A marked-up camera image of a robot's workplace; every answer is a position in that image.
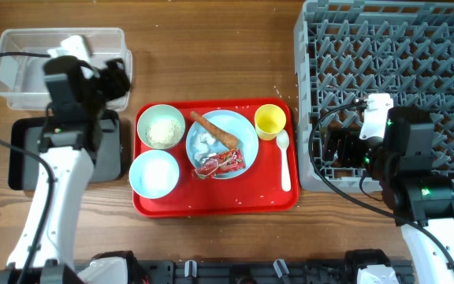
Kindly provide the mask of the yellow plastic cup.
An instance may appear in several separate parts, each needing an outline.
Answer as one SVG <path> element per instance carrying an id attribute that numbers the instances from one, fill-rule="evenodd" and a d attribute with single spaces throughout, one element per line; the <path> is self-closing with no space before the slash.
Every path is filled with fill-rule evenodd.
<path id="1" fill-rule="evenodd" d="M 272 140 L 286 125 L 285 112 L 277 105 L 265 104 L 254 116 L 255 131 L 261 140 Z"/>

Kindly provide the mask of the red snack wrapper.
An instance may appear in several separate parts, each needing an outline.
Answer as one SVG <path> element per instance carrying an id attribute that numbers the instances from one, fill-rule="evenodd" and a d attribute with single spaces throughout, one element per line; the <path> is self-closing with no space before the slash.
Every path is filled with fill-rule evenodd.
<path id="1" fill-rule="evenodd" d="M 193 174 L 197 178 L 207 179 L 242 170 L 245 167 L 241 150 L 233 149 L 211 156 L 201 167 L 194 169 Z"/>

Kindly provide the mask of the white tissue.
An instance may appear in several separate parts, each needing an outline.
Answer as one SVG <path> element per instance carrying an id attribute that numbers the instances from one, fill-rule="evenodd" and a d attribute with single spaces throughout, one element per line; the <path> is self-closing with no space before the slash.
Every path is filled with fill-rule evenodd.
<path id="1" fill-rule="evenodd" d="M 211 147 L 215 144 L 217 140 L 208 132 L 200 133 L 193 145 L 195 153 L 193 155 L 194 160 L 198 163 L 201 163 L 205 158 L 214 155 L 211 150 Z"/>

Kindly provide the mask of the orange carrot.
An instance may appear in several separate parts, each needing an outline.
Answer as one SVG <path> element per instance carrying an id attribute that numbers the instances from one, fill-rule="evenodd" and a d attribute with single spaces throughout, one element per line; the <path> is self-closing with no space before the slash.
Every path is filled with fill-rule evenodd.
<path id="1" fill-rule="evenodd" d="M 238 147 L 239 140 L 230 133 L 218 128 L 216 125 L 205 119 L 202 115 L 192 111 L 191 117 L 199 123 L 207 132 L 217 139 L 221 144 L 227 147 L 229 150 L 233 150 Z"/>

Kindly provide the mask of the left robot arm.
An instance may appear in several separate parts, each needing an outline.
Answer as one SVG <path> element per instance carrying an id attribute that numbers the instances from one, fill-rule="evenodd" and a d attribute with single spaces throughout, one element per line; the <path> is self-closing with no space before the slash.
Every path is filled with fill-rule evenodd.
<path id="1" fill-rule="evenodd" d="M 74 267 L 74 237 L 80 203 L 98 160 L 106 104 L 130 89 L 120 58 L 103 69 L 72 55 L 49 58 L 43 67 L 51 101 L 32 153 L 0 145 L 39 163 L 32 205 L 0 283 L 81 283 Z"/>

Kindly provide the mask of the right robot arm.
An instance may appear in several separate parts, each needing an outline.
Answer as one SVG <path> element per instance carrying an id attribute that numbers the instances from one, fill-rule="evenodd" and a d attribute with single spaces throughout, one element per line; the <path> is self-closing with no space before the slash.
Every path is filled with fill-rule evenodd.
<path id="1" fill-rule="evenodd" d="M 386 210 L 330 188 L 354 204 L 394 219 L 407 244 L 421 283 L 454 283 L 454 183 L 432 171 L 434 124 L 430 113 L 416 107 L 394 107 L 381 116 L 366 103 L 364 121 L 382 129 L 373 146 L 367 172 L 379 180 Z"/>

